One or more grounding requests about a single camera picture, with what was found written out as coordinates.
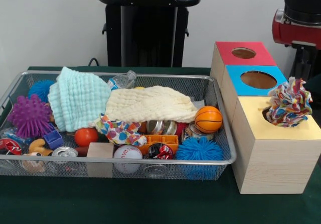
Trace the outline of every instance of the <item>baseball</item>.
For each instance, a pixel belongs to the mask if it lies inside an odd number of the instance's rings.
[[[123,145],[115,151],[114,158],[142,159],[142,154],[139,148],[133,145]],[[133,174],[140,164],[114,163],[114,166],[120,173]]]

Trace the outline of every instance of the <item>wooden cube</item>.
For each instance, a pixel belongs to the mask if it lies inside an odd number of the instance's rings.
[[[261,42],[216,42],[213,53],[211,77],[221,89],[226,65],[276,66]]]
[[[263,117],[269,97],[238,97],[232,130],[232,164],[241,194],[303,193],[321,153],[321,129],[312,116],[296,127],[278,127]]]
[[[232,123],[238,96],[267,96],[286,82],[282,72],[272,66],[225,66],[221,95],[229,123]]]
[[[87,157],[112,158],[114,150],[113,143],[90,143]],[[89,177],[112,177],[112,163],[87,162],[87,173]]]

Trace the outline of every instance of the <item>blue spiky ball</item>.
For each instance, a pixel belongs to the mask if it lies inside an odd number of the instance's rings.
[[[219,145],[205,137],[197,140],[187,138],[176,151],[178,160],[222,160],[223,151]],[[190,180],[216,179],[218,165],[182,165],[182,171]]]
[[[36,82],[29,90],[28,98],[30,99],[33,94],[37,95],[42,102],[48,103],[48,94],[50,86],[54,84],[54,81],[45,80]]]

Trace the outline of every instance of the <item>wire mesh basket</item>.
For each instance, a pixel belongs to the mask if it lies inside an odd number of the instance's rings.
[[[28,71],[18,75],[0,99],[1,130],[11,127],[7,116],[20,95],[27,96],[29,89],[40,80],[55,81],[60,72]],[[117,73],[94,73],[108,81]],[[155,85],[171,87],[194,101],[204,100],[205,105],[217,107],[223,116],[223,126],[214,135],[214,141],[223,151],[221,161],[113,159],[86,157],[51,157],[0,155],[0,175],[108,177],[108,178],[161,178],[217,180],[228,164],[236,159],[235,147],[216,80],[208,76],[138,74],[135,86]],[[64,146],[77,147],[74,137],[61,133]],[[26,166],[37,166],[29,169]]]

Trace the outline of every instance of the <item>white wall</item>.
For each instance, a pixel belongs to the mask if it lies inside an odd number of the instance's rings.
[[[275,44],[271,22],[283,0],[201,0],[189,8],[186,67],[210,67],[215,41],[262,41],[288,74],[293,51]],[[0,0],[0,95],[28,66],[107,65],[98,0]]]

